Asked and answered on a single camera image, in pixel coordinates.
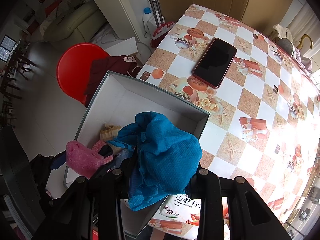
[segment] sofa armrest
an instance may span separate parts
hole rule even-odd
[[[71,9],[59,15],[47,28],[44,33],[45,41],[61,41],[69,37],[88,17],[99,8],[93,0],[80,6],[77,10]]]

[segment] smartphone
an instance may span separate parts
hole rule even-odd
[[[192,73],[212,88],[218,88],[236,53],[237,49],[234,46],[215,38]]]

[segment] red plastic stool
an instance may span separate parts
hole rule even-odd
[[[70,47],[57,65],[57,80],[68,96],[85,104],[91,63],[95,59],[109,57],[101,47],[92,43],[79,43]]]

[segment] metal screw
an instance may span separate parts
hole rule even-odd
[[[207,169],[201,169],[201,170],[199,170],[199,173],[201,175],[208,175],[209,171]]]
[[[120,174],[122,173],[122,171],[121,171],[121,169],[114,169],[114,170],[112,171],[112,173],[113,173],[114,175],[120,175]]]
[[[244,183],[245,182],[245,178],[244,177],[241,177],[241,176],[238,176],[238,177],[236,177],[236,181],[238,182],[238,183]]]
[[[80,177],[78,177],[77,179],[76,179],[76,182],[78,182],[78,183],[82,183],[82,182],[84,182],[85,181],[85,177],[84,176],[80,176]]]

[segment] white plastic bottle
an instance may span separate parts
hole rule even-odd
[[[149,7],[146,7],[144,10],[144,15],[142,17],[143,20],[143,24],[144,24],[144,29],[146,31],[146,33],[150,34],[149,28],[147,26],[148,21],[150,20],[151,17],[153,17],[153,13],[151,11],[151,9]]]
[[[157,14],[157,17],[158,17],[158,23],[159,23],[159,25],[161,25],[159,13],[156,12],[156,14]],[[147,26],[148,26],[148,29],[149,29],[149,33],[152,36],[154,34],[155,30],[158,28],[154,15],[152,15],[152,17],[150,17],[150,20],[147,22]]]

